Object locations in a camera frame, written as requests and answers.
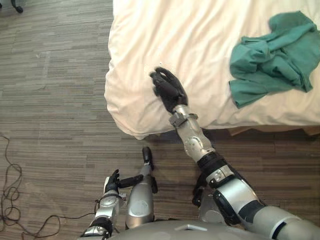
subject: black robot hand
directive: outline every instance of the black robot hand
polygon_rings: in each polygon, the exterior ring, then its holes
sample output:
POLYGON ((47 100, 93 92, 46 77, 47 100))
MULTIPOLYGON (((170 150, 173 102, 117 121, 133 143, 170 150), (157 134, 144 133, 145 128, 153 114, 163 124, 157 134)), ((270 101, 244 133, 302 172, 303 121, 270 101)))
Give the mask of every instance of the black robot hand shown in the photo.
POLYGON ((188 105, 187 94, 182 87, 179 79, 169 70, 163 67, 157 67, 150 73, 154 84, 154 93, 160 96, 165 109, 173 114, 177 105, 188 105))

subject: wooden floor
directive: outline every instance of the wooden floor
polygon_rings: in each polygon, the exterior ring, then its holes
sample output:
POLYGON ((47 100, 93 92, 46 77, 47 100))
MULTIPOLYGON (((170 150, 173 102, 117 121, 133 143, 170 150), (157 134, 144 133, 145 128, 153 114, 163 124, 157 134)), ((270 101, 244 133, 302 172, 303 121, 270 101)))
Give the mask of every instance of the wooden floor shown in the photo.
MULTIPOLYGON (((9 2, 2 0, 0 10, 0 132, 11 139, 9 159, 23 169, 15 203, 21 223, 35 232, 51 214, 92 212, 105 176, 117 168, 122 178, 136 174, 146 145, 159 187, 156 218, 196 219, 191 199, 199 171, 176 134, 138 141, 121 132, 106 110, 112 1, 17 0, 23 14, 9 2)), ((299 130, 207 134, 263 201, 320 225, 319 138, 299 130)), ((5 147, 0 139, 0 183, 5 147)), ((123 230, 121 213, 117 226, 123 230)), ((50 239, 75 239, 91 219, 63 220, 50 239)), ((52 222, 43 234, 56 227, 52 222)), ((7 227, 0 239, 18 239, 20 232, 16 225, 7 227)))

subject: bed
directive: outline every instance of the bed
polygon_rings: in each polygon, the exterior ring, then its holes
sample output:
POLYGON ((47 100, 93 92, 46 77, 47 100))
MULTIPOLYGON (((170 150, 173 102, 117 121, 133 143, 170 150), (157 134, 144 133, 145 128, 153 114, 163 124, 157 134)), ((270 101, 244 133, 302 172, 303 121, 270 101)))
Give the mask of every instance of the bed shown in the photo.
POLYGON ((319 29, 319 0, 114 0, 107 110, 123 132, 138 139, 172 130, 149 77, 161 66, 179 78, 204 129, 319 126, 319 65, 310 75, 313 90, 308 93, 268 94, 240 109, 231 97, 233 47, 242 36, 268 34, 270 17, 293 11, 304 13, 319 29))

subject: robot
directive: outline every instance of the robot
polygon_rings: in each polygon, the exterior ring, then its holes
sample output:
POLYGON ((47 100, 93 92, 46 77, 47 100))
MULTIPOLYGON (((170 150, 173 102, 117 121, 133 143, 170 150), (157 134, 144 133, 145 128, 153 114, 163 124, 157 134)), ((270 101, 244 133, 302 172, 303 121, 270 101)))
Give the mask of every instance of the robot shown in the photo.
POLYGON ((172 114, 169 121, 186 154, 201 170, 192 200, 199 207, 199 218, 155 220, 153 194, 158 188, 152 175, 152 153, 145 147, 139 175, 119 180, 116 170, 105 179, 95 217, 78 240, 320 240, 319 227, 279 207, 266 205, 246 179, 216 152, 199 127, 197 115, 190 112, 180 81, 170 71, 158 67, 150 77, 154 93, 172 114), (133 188, 127 204, 127 230, 112 236, 124 202, 119 189, 130 186, 133 188), (233 227, 237 224, 245 230, 233 227))

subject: floor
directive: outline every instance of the floor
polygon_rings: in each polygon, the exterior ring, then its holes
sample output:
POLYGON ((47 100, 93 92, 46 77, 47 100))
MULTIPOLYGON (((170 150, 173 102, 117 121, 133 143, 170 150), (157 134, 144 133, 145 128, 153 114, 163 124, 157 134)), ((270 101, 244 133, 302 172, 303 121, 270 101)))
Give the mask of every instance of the floor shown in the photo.
MULTIPOLYGON (((23 170, 20 223, 36 232, 51 214, 80 216, 93 211, 105 176, 135 175, 141 149, 150 146, 159 193, 156 218, 196 219, 192 189, 197 166, 174 132, 145 140, 124 134, 106 110, 111 0, 8 0, 0 10, 0 132, 10 138, 8 158, 23 170)), ((320 225, 320 139, 303 131, 248 131, 231 137, 206 131, 216 149, 255 187, 267 204, 320 225)), ((5 181, 0 138, 0 183, 5 181)), ((124 230, 124 209, 117 227, 124 230)), ((92 216, 63 220, 51 240, 76 239, 92 216)), ((56 221, 42 232, 53 233, 56 221)), ((0 238, 20 238, 6 227, 0 238)))

